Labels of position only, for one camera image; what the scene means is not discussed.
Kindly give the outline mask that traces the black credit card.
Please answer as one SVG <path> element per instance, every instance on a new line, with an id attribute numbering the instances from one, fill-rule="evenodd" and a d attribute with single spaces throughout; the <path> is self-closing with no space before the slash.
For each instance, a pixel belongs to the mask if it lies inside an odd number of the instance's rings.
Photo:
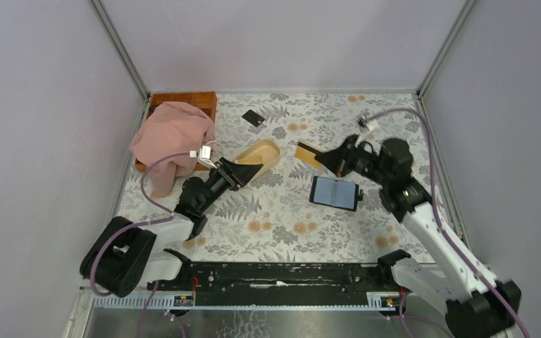
<path id="1" fill-rule="evenodd" d="M 265 118 L 261 115 L 259 115 L 257 112 L 253 110 L 246 111 L 242 118 L 246 120 L 248 123 L 253 125 L 254 127 L 258 127 L 260 124 L 262 124 L 265 121 Z"/>

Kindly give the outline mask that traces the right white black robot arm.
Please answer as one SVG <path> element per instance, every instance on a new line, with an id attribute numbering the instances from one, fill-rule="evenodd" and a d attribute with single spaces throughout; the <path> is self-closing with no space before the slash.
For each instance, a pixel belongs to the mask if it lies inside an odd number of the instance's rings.
<path id="1" fill-rule="evenodd" d="M 412 175 L 413 156 L 402 139 L 386 139 L 379 152 L 351 135 L 315 159 L 338 177 L 354 172 L 380 185 L 383 207 L 413 234 L 432 256 L 442 276 L 424 270 L 403 251 L 379 260 L 376 281 L 393 290 L 412 291 L 438 310 L 453 337 L 492 337 L 520 324 L 521 290 L 501 281 L 446 226 L 434 198 Z"/>

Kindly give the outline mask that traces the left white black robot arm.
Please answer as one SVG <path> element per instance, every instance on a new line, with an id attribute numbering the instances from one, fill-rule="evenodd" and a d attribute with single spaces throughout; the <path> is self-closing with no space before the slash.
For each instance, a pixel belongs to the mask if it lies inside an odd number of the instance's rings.
<path id="1" fill-rule="evenodd" d="M 140 284 L 157 280 L 173 289 L 186 287 L 191 272 L 166 252 L 167 245 L 199 235 L 207 222 L 206 210 L 227 190 L 246 186 L 262 168 L 262 162 L 239 164 L 221 158 L 207 180 L 190 177 L 183 182 L 178 204 L 166 217 L 138 223 L 112 218 L 83 258 L 80 275 L 99 296 L 125 297 Z"/>

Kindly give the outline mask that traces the black card holder wallet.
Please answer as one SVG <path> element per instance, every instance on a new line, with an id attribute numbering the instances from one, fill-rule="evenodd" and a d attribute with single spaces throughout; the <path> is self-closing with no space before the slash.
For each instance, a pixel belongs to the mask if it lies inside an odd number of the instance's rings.
<path id="1" fill-rule="evenodd" d="M 364 192 L 358 184 L 319 176 L 313 178 L 309 195 L 313 204 L 346 211 L 356 211 L 363 198 Z"/>

